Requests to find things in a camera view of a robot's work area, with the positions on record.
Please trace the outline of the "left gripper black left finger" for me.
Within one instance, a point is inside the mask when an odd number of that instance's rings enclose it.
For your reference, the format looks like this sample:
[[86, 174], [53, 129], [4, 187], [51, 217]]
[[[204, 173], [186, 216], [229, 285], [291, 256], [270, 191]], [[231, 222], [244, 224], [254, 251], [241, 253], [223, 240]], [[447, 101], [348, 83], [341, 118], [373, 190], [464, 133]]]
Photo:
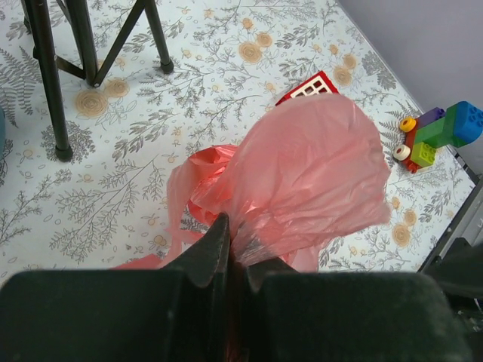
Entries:
[[164, 268], [23, 271], [1, 290], [3, 361], [223, 361], [229, 218]]

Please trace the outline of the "red plastic trash bag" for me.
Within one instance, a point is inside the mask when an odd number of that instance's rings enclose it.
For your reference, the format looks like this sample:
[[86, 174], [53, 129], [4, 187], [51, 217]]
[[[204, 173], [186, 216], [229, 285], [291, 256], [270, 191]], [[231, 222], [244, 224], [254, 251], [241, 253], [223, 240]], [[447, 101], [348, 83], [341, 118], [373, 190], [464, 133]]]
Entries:
[[285, 101], [239, 145], [203, 149], [172, 170], [171, 247], [125, 268], [162, 268], [194, 244], [199, 233], [180, 225], [189, 212], [205, 225], [227, 214], [230, 248], [242, 265], [279, 257], [314, 272], [333, 239], [389, 221], [389, 175], [380, 133], [352, 100], [317, 94]]

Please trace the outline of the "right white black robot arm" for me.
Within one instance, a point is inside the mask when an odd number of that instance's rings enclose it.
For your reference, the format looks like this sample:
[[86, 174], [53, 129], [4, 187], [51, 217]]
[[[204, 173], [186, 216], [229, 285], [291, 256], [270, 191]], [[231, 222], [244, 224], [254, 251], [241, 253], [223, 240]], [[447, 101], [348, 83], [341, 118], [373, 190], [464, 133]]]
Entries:
[[471, 191], [419, 271], [437, 282], [468, 332], [482, 332], [482, 182]]

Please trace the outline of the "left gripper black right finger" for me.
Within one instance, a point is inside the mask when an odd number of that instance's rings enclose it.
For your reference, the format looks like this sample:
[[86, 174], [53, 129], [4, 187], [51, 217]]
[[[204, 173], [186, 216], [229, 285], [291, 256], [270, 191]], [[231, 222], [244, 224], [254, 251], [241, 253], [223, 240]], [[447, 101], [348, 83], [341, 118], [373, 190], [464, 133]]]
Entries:
[[447, 298], [407, 272], [294, 271], [280, 259], [245, 269], [252, 361], [471, 361]]

